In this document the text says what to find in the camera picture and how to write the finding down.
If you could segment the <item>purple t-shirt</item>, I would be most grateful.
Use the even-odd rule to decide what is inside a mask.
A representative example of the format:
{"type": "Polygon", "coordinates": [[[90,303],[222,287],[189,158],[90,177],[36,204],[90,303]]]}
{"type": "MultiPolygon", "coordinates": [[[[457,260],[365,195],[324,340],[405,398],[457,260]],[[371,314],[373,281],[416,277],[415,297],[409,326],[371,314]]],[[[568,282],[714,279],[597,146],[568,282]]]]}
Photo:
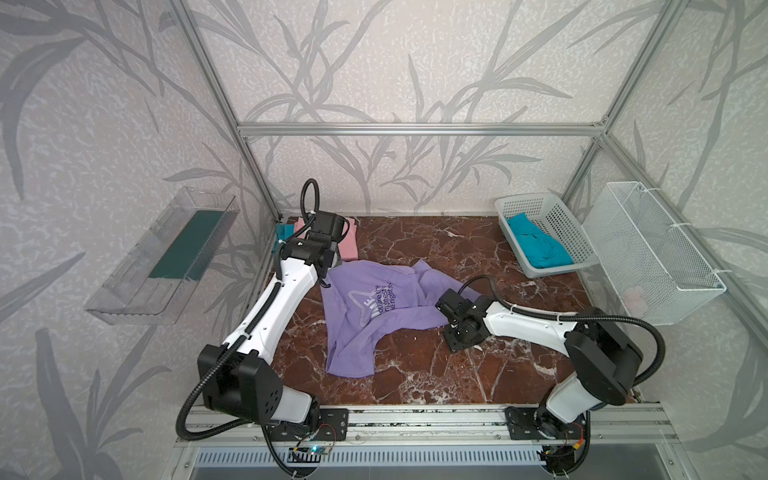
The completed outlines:
{"type": "Polygon", "coordinates": [[[327,327],[326,372],[345,378],[375,373],[376,345],[398,330],[445,326],[436,304],[462,283],[420,260],[412,266],[367,260],[331,269],[321,290],[327,327]]]}

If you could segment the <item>grey plastic laundry basket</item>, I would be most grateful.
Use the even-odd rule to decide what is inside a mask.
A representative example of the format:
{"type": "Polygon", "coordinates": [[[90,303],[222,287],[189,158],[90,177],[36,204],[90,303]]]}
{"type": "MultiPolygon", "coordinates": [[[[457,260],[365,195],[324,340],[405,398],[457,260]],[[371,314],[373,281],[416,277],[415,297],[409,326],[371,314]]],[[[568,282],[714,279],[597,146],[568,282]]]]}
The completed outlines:
{"type": "Polygon", "coordinates": [[[566,274],[598,264],[581,224],[556,195],[514,195],[496,200],[494,206],[526,277],[566,274]]]}

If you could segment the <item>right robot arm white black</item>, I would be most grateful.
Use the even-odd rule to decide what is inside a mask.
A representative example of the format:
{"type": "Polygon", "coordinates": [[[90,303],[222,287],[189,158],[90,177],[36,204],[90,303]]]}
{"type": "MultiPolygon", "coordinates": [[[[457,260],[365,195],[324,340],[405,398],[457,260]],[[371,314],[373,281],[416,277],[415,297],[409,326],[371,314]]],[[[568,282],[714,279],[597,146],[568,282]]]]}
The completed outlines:
{"type": "Polygon", "coordinates": [[[638,377],[643,354],[619,327],[602,315],[555,313],[506,306],[487,296],[472,301],[447,290],[437,310],[448,325],[444,336],[451,351],[480,345],[489,337],[510,337],[554,350],[570,361],[573,372],[539,403],[531,423],[554,436],[601,404],[622,405],[638,377]]]}

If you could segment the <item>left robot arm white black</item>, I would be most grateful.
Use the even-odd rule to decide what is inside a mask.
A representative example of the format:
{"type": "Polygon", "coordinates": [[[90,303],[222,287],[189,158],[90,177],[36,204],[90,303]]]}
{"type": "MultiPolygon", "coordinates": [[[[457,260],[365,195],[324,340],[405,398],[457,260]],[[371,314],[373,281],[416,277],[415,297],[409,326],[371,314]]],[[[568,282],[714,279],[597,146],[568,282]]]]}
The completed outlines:
{"type": "Polygon", "coordinates": [[[339,246],[349,229],[345,217],[317,211],[279,243],[273,276],[253,308],[221,345],[207,345],[198,356],[195,401],[241,422],[307,426],[316,422],[317,401],[285,386],[272,363],[304,297],[340,262],[339,246]]]}

